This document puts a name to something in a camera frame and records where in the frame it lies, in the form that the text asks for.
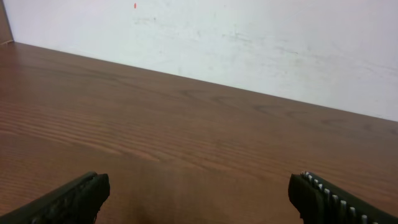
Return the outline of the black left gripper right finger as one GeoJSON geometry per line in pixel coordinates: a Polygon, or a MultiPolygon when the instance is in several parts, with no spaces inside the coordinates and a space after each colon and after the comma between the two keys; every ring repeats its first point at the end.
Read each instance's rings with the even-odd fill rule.
{"type": "Polygon", "coordinates": [[[312,172],[292,174],[288,196],[304,224],[397,224],[397,217],[312,172]]]}

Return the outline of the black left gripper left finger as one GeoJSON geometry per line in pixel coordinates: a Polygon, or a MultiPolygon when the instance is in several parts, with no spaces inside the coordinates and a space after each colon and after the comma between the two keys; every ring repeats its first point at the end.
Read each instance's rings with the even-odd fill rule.
{"type": "Polygon", "coordinates": [[[110,195],[108,174],[88,172],[44,196],[1,216],[1,223],[94,224],[110,195]]]}

